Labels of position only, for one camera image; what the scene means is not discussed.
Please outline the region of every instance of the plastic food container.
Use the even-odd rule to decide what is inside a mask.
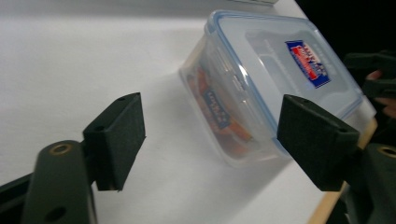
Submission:
[[[179,72],[232,166],[289,156],[276,140],[284,94],[311,100],[339,119],[362,101],[359,86],[305,19],[215,11]]]

